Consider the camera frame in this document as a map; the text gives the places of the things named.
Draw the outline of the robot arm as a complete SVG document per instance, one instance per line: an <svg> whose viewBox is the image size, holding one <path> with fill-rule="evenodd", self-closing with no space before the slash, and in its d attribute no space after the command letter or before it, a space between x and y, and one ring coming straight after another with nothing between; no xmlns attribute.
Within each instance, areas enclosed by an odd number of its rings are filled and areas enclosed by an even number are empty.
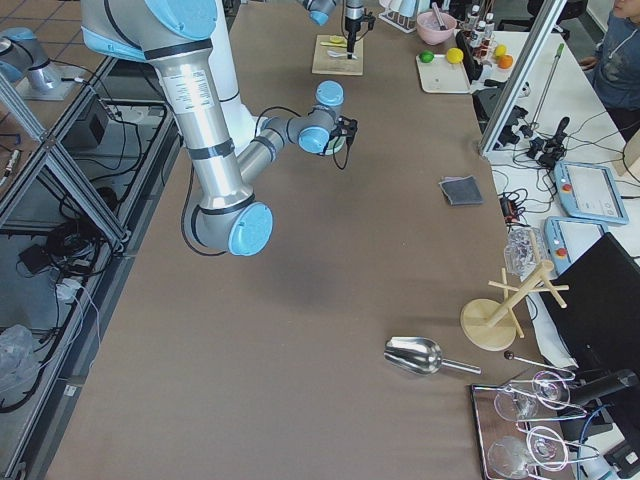
<svg viewBox="0 0 640 480"><path fill-rule="evenodd" d="M81 15L88 48L150 64L157 73L201 188L183 221L189 239L236 256L258 254L270 239L273 214L256 201L251 183L287 144L323 152L341 118L342 86L321 82L308 115L266 119L237 153L209 64L212 36L226 24L214 2L84 1Z"/></svg>
<svg viewBox="0 0 640 480"><path fill-rule="evenodd" d="M309 18L322 26L336 9L338 2L334 0L299 0L298 3L308 12ZM362 25L370 20L370 15L362 1L348 0L342 5L343 37L346 39L346 58L355 58L355 46Z"/></svg>

